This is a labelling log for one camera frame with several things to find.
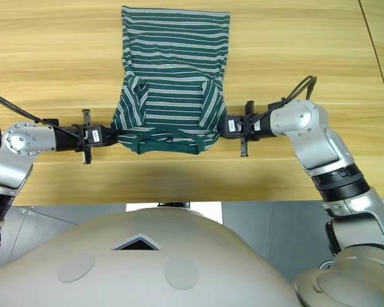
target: silver arm segment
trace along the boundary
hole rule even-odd
[[[288,136],[306,173],[316,176],[354,163],[337,133],[328,126],[328,115],[309,100],[293,100],[270,115],[271,131]]]
[[[329,128],[326,111],[309,100],[293,100],[272,111],[270,127],[274,135],[289,137],[294,153],[311,178],[341,172],[341,169],[355,163],[340,136]],[[357,188],[351,186],[345,194],[352,193]],[[351,194],[352,197],[326,200],[323,205],[335,217],[371,214],[384,236],[384,204],[374,188],[367,190],[360,194]],[[325,192],[327,191],[320,191],[323,199]]]
[[[9,127],[0,148],[0,194],[16,196],[37,156],[55,149],[56,138],[50,126],[22,122]]]

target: green striped shirt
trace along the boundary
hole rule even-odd
[[[228,13],[122,7],[125,79],[110,127],[133,152],[199,154],[226,116]]]

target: gray floor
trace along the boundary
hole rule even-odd
[[[289,281],[332,259],[324,231],[330,219],[318,201],[223,202],[223,224]],[[0,266],[77,224],[125,205],[12,207],[2,229]]]

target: black cable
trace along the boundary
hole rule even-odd
[[[12,110],[13,112],[23,116],[23,117],[26,117],[30,120],[33,120],[35,123],[42,123],[44,125],[48,125],[48,126],[51,126],[52,128],[54,129],[58,129],[58,130],[61,130],[67,134],[70,134],[71,136],[74,136],[76,137],[77,139],[79,139],[79,136],[71,131],[68,131],[67,129],[64,129],[63,127],[60,127],[59,125],[55,125],[53,123],[49,123],[48,121],[46,120],[42,120],[41,118],[39,117],[36,117],[30,113],[28,113],[27,111],[21,109],[20,107],[16,106],[15,104],[12,104],[10,101],[6,100],[5,98],[1,97],[0,96],[0,104],[10,110]],[[2,135],[1,135],[1,129],[0,129],[0,148],[1,148],[1,138],[2,138]]]
[[[306,99],[309,100],[313,92],[314,86],[316,85],[317,77],[313,75],[308,75],[306,78],[300,81],[300,83],[288,94],[287,98],[283,97],[280,101],[275,102],[272,107],[270,107],[265,113],[257,114],[251,118],[252,123],[256,123],[261,120],[263,117],[269,115],[275,109],[283,107],[288,104],[290,101],[294,100],[299,96],[305,89],[307,89]]]

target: vent grille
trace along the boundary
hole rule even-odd
[[[112,247],[114,251],[140,250],[159,251],[160,247],[153,240],[144,235],[137,235]]]

